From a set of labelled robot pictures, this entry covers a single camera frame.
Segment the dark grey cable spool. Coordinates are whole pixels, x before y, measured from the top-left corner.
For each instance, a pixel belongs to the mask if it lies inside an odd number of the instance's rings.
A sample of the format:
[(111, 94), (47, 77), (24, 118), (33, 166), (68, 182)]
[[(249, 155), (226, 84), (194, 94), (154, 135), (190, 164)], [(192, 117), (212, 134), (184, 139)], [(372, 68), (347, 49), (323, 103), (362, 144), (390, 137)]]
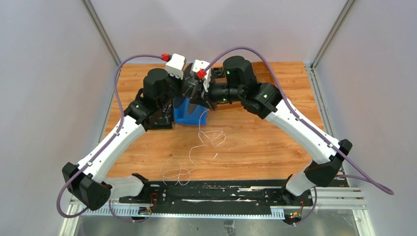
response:
[(193, 63), (189, 64), (184, 71), (184, 78), (182, 80), (182, 87), (180, 93), (176, 95), (172, 100), (174, 108), (178, 109), (188, 99), (188, 105), (186, 105), (186, 111), (188, 114), (192, 114), (198, 105), (203, 101), (201, 98), (202, 82), (200, 82), (193, 74)]

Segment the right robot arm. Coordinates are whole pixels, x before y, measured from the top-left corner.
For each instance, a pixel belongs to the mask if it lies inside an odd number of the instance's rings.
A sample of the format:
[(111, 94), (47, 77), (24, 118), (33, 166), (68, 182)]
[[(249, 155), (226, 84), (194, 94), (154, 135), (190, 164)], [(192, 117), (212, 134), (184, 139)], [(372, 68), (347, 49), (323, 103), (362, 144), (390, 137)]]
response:
[(222, 65), (226, 82), (212, 78), (209, 62), (195, 60), (190, 69), (193, 80), (185, 95), (190, 98), (189, 111), (196, 105), (216, 109), (220, 103), (240, 102), (245, 110), (276, 125), (311, 156), (311, 162), (290, 175), (281, 188), (281, 199), (294, 205), (301, 195), (313, 187), (327, 187), (337, 176), (352, 149), (352, 143), (338, 140), (301, 114), (279, 89), (278, 85), (259, 82), (252, 63), (242, 56), (227, 58)]

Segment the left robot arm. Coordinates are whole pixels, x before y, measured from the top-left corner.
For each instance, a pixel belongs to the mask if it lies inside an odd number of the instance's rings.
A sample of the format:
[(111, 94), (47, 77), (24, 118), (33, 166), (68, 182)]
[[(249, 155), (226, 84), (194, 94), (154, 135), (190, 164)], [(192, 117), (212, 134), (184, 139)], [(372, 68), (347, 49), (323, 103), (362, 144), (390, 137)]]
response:
[(97, 210), (110, 200), (133, 197), (139, 203), (150, 199), (147, 179), (140, 174), (107, 178), (106, 175), (126, 149), (162, 116), (162, 110), (183, 91), (185, 69), (155, 68), (144, 78), (144, 87), (122, 111), (113, 130), (78, 163), (62, 168), (68, 190), (87, 209)]

